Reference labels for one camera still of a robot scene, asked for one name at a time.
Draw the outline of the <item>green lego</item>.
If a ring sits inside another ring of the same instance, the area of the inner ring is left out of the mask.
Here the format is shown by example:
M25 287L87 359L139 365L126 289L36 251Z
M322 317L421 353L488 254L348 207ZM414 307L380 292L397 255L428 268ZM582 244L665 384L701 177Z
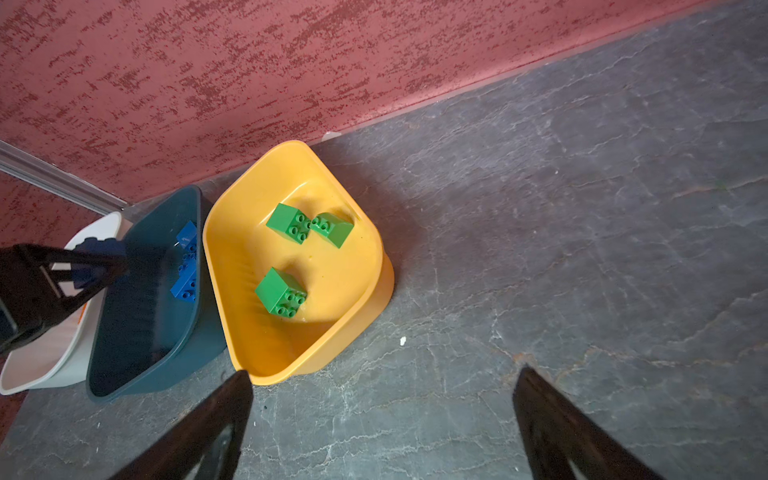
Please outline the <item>green lego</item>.
M255 289L267 312L283 318L294 318L307 300L307 292L290 274L271 268Z
M333 213L323 212L311 220L310 228L337 249L340 249L352 232L354 224Z

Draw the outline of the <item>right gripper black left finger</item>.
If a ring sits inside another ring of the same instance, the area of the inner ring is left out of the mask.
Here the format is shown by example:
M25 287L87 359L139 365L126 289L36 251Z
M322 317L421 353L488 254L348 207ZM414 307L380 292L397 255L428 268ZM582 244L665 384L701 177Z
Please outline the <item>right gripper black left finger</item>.
M249 375L239 370L114 479L231 479L253 402Z

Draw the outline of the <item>green lego brick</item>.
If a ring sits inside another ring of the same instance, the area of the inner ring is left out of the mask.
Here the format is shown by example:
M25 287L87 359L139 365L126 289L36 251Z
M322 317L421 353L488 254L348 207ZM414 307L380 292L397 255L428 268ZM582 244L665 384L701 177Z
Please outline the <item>green lego brick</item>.
M301 210L283 203L278 203L266 226L283 238L301 245L310 232L311 219Z

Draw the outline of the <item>blue lego brick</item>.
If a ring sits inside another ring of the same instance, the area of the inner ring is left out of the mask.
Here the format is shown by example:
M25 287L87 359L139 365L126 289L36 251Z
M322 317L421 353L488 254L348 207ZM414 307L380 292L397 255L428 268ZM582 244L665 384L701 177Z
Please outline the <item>blue lego brick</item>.
M198 227L193 221L188 221L176 236L177 245L188 254L197 254Z

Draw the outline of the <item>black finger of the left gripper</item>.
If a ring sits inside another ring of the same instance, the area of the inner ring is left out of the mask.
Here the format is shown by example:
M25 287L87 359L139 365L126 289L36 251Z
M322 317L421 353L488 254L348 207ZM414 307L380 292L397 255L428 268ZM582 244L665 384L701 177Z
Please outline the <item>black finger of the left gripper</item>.
M1 249L1 352L59 325L128 270L127 256L37 244Z

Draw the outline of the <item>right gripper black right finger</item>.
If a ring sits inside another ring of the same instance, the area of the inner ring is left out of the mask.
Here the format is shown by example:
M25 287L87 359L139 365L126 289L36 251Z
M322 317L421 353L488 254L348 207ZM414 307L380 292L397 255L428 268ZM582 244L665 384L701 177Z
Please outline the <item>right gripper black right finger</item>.
M533 368L524 367L513 407L535 479L658 479Z

